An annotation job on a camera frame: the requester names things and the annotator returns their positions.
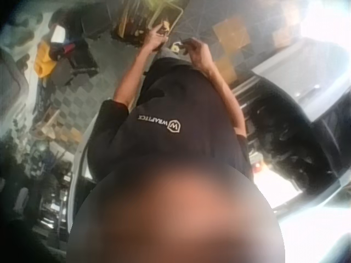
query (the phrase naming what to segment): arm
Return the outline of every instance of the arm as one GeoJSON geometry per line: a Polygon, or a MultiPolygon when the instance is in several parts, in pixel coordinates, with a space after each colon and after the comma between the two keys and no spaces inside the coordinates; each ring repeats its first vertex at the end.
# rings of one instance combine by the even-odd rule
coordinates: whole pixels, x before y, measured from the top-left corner
{"type": "Polygon", "coordinates": [[[166,36],[158,34],[158,30],[162,24],[153,28],[146,36],[144,45],[138,53],[132,68],[122,78],[121,83],[117,87],[114,95],[114,101],[131,107],[138,91],[141,77],[144,73],[145,65],[149,55],[165,41],[166,36]]]}
{"type": "Polygon", "coordinates": [[[213,87],[222,98],[236,134],[246,137],[244,114],[237,99],[213,62],[208,45],[194,38],[186,40],[183,44],[190,55],[193,65],[211,81],[213,87]]]}

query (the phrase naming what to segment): wraptics logo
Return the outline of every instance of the wraptics logo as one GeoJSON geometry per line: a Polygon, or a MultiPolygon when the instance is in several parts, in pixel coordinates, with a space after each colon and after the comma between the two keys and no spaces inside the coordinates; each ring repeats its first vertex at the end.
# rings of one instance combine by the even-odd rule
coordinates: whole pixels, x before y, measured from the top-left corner
{"type": "Polygon", "coordinates": [[[165,121],[164,119],[159,119],[155,117],[149,117],[149,116],[144,116],[144,115],[139,115],[138,117],[139,121],[145,121],[145,122],[153,122],[159,125],[164,125],[167,127],[167,129],[171,133],[180,133],[180,122],[177,120],[172,120],[172,121],[165,121]]]}

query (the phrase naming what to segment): hand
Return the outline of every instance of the hand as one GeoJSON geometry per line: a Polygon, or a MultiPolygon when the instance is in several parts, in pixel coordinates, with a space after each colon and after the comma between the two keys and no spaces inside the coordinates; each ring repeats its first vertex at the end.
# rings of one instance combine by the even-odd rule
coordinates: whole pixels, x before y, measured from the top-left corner
{"type": "Polygon", "coordinates": [[[196,38],[189,38],[183,42],[185,53],[189,53],[191,62],[205,75],[216,68],[208,45],[196,38]]]}
{"type": "Polygon", "coordinates": [[[162,24],[159,24],[146,35],[144,45],[141,49],[151,53],[168,40],[167,36],[157,33],[161,28],[162,24]]]}

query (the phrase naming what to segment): black t-shirt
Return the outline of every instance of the black t-shirt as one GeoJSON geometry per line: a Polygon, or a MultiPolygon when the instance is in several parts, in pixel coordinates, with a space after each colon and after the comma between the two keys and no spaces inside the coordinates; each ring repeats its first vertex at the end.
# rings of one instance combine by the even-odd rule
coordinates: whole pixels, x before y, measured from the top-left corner
{"type": "Polygon", "coordinates": [[[246,138],[235,134],[218,93],[202,73],[173,58],[151,66],[131,113],[103,102],[87,155],[98,180],[146,156],[211,158],[252,180],[246,138]]]}

